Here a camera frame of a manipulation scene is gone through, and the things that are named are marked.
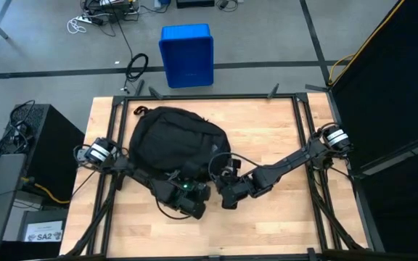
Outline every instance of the yellow cable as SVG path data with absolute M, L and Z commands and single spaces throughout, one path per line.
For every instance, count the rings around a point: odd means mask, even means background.
M 329 86 L 333 86 L 337 82 L 337 80 L 341 78 L 341 76 L 343 75 L 343 73 L 345 73 L 345 71 L 354 62 L 354 60 L 357 58 L 357 56 L 359 56 L 359 54 L 362 52 L 362 50 L 364 50 L 364 48 L 367 46 L 367 44 L 370 42 L 370 40 L 378 33 L 378 31 L 380 31 L 380 29 L 383 28 L 383 26 L 391 19 L 391 17 L 396 13 L 396 11 L 398 11 L 399 7 L 401 7 L 401 5 L 404 2 L 405 2 L 405 0 L 401 0 L 401 2 L 399 2 L 399 4 L 390 13 L 390 15 L 388 15 L 388 17 L 386 17 L 385 21 L 382 22 L 382 24 L 368 37 L 368 39 L 364 42 L 364 44 L 361 46 L 361 48 L 359 48 L 359 50 L 356 52 L 356 55 L 354 55 L 354 57 L 351 59 L 351 61 L 345 67 L 345 69 L 342 72 L 340 72 L 340 74 L 337 76 L 337 78 L 334 81 L 330 81 L 328 83 Z
M 28 182 L 29 181 L 29 179 L 28 178 L 20 178 L 22 181 L 25 181 L 25 182 Z M 44 192 L 46 192 L 47 194 L 48 194 L 48 196 L 52 199 L 52 200 L 54 200 L 55 202 L 57 202 L 57 203 L 59 203 L 59 204 L 69 204 L 70 203 L 70 200 L 65 200 L 65 201 L 62 201 L 62 200 L 58 200 L 50 191 L 49 191 L 49 189 L 47 189 L 47 188 L 45 188 L 45 187 L 43 187 L 42 185 L 40 185 L 40 184 L 37 184 L 37 183 L 35 183 L 34 184 L 35 185 L 35 187 L 37 187 L 37 188 L 39 188 L 39 189 L 41 189 L 41 190 L 43 190 Z
M 336 62 L 333 66 L 332 66 L 332 69 L 330 70 L 330 76 L 328 77 L 328 82 L 329 83 L 332 83 L 333 82 L 333 80 L 332 80 L 332 76 L 333 76 L 333 71 L 335 70 L 335 66 L 337 66 L 338 64 L 340 64 L 342 61 L 344 61 L 345 59 L 347 59 L 347 58 L 349 58 L 349 57 L 353 57 L 354 56 L 354 54 L 349 54 L 349 55 L 346 55 L 345 57 L 343 57 L 343 58 L 341 58 L 341 59 L 339 59 L 338 60 L 338 62 Z

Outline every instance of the gray floor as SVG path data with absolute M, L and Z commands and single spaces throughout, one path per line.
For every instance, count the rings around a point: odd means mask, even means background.
M 0 0 L 0 11 L 5 1 Z M 142 3 L 152 7 L 152 0 Z M 324 58 L 333 61 L 356 52 L 396 0 L 306 3 Z M 67 32 L 67 21 L 80 13 L 76 0 L 12 0 L 0 23 L 9 34 L 9 40 L 0 37 L 0 73 L 125 67 L 130 54 L 117 25 L 114 38 L 92 25 L 83 25 L 87 33 Z M 138 22 L 122 25 L 134 52 L 147 54 L 150 66 L 162 66 L 161 28 L 189 23 L 209 24 L 215 63 L 318 60 L 300 0 L 245 0 L 232 13 L 215 7 L 177 9 L 173 3 L 165 14 L 143 14 Z M 324 85 L 319 67 L 215 70 L 212 86 L 179 90 L 167 86 L 164 72 L 147 72 L 142 78 L 162 94 L 178 95 L 268 93 L 276 83 L 280 92 L 293 93 L 306 91 L 307 83 Z M 122 95 L 123 81 L 122 74 L 0 79 L 0 137 L 11 108 L 29 99 L 53 104 L 85 131 L 92 99 Z

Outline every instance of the black metal frame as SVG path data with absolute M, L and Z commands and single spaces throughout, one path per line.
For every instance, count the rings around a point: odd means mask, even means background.
M 229 94 L 229 95 L 199 95 L 199 96 L 164 96 L 162 100 L 198 100 L 198 99 L 266 99 L 267 95 L 265 94 Z M 314 122 L 312 120 L 311 115 L 311 108 L 309 107 L 308 98 L 306 93 L 298 93 L 298 94 L 275 94 L 273 99 L 291 99 L 293 112 L 295 114 L 295 119 L 298 128 L 298 135 L 300 137 L 301 146 L 306 145 L 306 135 L 303 129 L 303 122 L 301 120 L 299 102 L 301 102 L 304 106 L 304 111 L 306 113 L 306 119 L 308 123 L 309 132 L 312 133 L 314 128 Z M 132 101 L 153 101 L 157 100 L 157 98 L 153 96 L 114 96 L 112 99 L 112 108 L 110 113 L 110 120 L 109 125 L 107 128 L 107 138 L 112 139 L 112 134 L 115 127 L 115 118 L 117 115 L 117 110 L 119 105 L 122 106 L 122 115 L 120 118 L 120 126 L 118 131 L 118 144 L 123 143 L 124 137 L 124 130 L 126 126 L 126 117 L 128 111 L 128 103 Z M 317 199 L 312 195 L 312 193 L 319 194 L 315 179 L 314 179 L 314 170 L 310 165 L 306 165 L 306 172 L 308 176 L 308 185 L 311 192 L 311 201 L 313 205 L 313 212 L 314 218 L 316 221 L 316 227 L 319 237 L 319 243 L 321 250 L 324 251 L 328 249 L 327 246 L 327 237 L 325 235 L 324 224 L 321 216 L 321 210 L 326 214 L 327 218 L 332 219 L 330 220 L 331 232 L 333 236 L 334 246 L 337 249 L 341 249 L 341 242 L 340 237 L 338 235 L 337 229 L 341 229 L 344 231 L 343 227 L 339 225 L 339 222 L 336 220 L 335 215 L 333 213 L 333 206 L 332 201 L 329 195 L 328 185 L 325 182 L 324 173 L 319 173 L 319 177 L 321 179 L 321 187 L 324 194 L 324 201 L 318 202 Z M 100 208 L 102 202 L 102 196 L 104 193 L 104 186 L 105 186 L 105 176 L 101 175 L 98 182 L 98 189 L 97 195 L 94 203 L 94 212 L 93 216 L 95 216 Z M 112 206 L 106 214 L 106 220 L 104 224 L 104 233 L 102 235 L 102 244 L 101 244 L 101 252 L 104 256 L 107 256 L 107 248 L 109 244 L 109 237 L 110 237 L 110 229 L 112 224 L 112 212 L 113 212 L 113 199 L 112 199 Z M 87 254 L 91 255 L 94 253 L 94 244 L 95 244 L 95 236 L 96 233 L 91 237 L 87 248 Z M 313 249 L 308 249 L 308 254 L 266 254 L 266 255 L 234 255 L 234 256 L 217 256 L 217 257 L 150 257 L 150 260 L 203 260 L 203 259 L 214 259 L 219 260 L 223 258 L 223 260 L 242 260 L 242 259 L 264 259 L 264 260 L 315 260 L 316 255 Z M 135 260 L 136 258 L 133 257 L 125 257 L 125 258 L 114 258 L 109 260 Z
M 332 92 L 329 90 L 328 92 L 326 92 L 326 95 L 329 99 L 330 109 L 332 110 L 332 116 L 335 119 L 335 122 L 341 123 L 340 112 L 338 111 L 337 105 L 335 103 L 335 98 L 333 97 Z M 354 177 L 359 177 L 363 174 L 363 170 L 355 171 L 350 166 L 347 166 L 347 169 L 348 173 Z M 380 238 L 377 225 L 375 224 L 372 213 L 370 212 L 370 206 L 366 199 L 364 190 L 361 187 L 361 181 L 359 180 L 359 178 L 356 178 L 354 180 L 354 186 L 356 187 L 354 196 L 356 198 L 356 203 L 358 205 L 358 210 L 361 215 L 361 221 L 364 227 L 364 232 L 366 234 L 367 241 L 369 243 L 369 247 L 374 251 L 384 252 L 385 248 L 383 247 L 383 243 Z

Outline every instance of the label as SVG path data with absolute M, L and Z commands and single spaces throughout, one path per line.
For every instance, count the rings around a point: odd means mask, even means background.
M 343 134 L 343 130 L 337 130 L 334 133 L 328 135 L 327 140 L 331 141 L 334 137 Z
M 96 149 L 98 152 L 101 152 L 102 154 L 104 154 L 106 157 L 109 156 L 109 152 L 107 150 L 105 150 L 103 147 L 101 147 L 98 144 L 93 144 L 93 146 L 91 146 L 92 149 Z
M 105 161 L 106 157 L 102 156 L 102 154 L 100 154 L 97 151 L 91 151 L 91 155 L 97 157 L 98 159 L 100 159 L 101 161 Z
M 34 223 L 27 225 L 25 242 L 61 242 L 62 221 Z
M 343 134 L 341 136 L 338 136 L 338 137 L 334 138 L 332 141 L 330 141 L 329 145 L 333 146 L 337 142 L 340 142 L 340 141 L 344 140 L 345 138 L 348 138 L 348 134 Z

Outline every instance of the black computer tower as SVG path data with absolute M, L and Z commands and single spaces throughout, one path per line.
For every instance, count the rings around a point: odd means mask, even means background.
M 213 7 L 215 5 L 214 0 L 176 0 L 177 8 L 187 7 Z
M 16 110 L 12 122 L 24 119 L 29 109 L 30 105 L 25 105 Z M 77 170 L 73 148 L 83 143 L 85 135 L 50 104 L 35 104 L 25 123 L 29 126 L 28 135 L 32 139 L 22 176 L 33 178 L 35 183 L 49 189 L 59 200 L 69 200 Z M 0 153 L 8 154 L 14 150 L 10 138 L 5 138 Z M 24 185 L 21 190 L 53 202 L 46 192 L 34 186 Z

